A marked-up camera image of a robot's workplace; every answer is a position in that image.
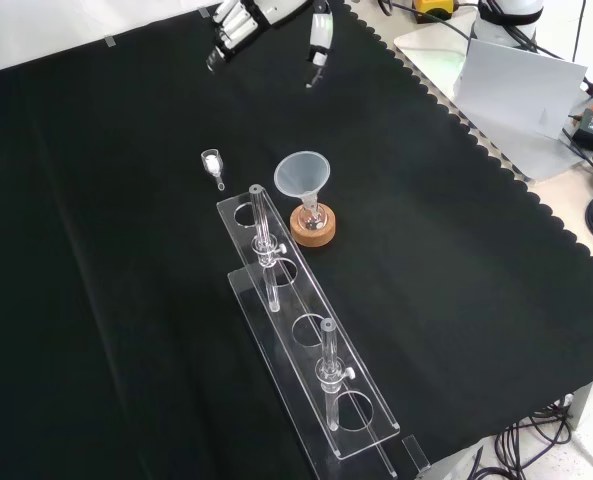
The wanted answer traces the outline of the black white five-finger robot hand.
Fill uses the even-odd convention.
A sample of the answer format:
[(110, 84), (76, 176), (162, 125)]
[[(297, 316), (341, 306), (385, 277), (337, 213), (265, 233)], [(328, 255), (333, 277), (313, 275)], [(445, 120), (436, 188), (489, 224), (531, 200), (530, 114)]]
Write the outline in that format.
[(323, 76), (332, 46), (334, 22), (329, 1), (223, 1), (212, 16), (215, 37), (206, 60), (208, 70), (215, 73), (265, 31), (286, 24), (307, 6), (312, 7), (313, 15), (305, 86), (312, 88)]

